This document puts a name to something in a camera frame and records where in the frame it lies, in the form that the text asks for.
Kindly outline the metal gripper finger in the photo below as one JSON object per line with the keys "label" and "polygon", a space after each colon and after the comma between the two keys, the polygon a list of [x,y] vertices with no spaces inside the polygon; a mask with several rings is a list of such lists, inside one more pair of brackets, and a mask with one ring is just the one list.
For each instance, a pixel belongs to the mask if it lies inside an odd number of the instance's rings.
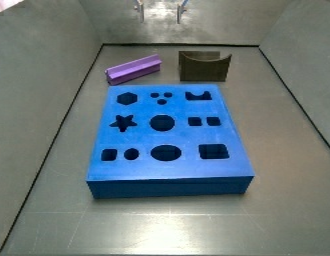
{"label": "metal gripper finger", "polygon": [[140,16],[140,23],[144,23],[144,3],[142,0],[133,0],[134,2],[134,10]]}
{"label": "metal gripper finger", "polygon": [[177,15],[176,15],[177,24],[180,24],[180,22],[181,22],[181,16],[186,10],[185,6],[186,6],[188,1],[189,0],[181,0],[181,2],[177,4]]}

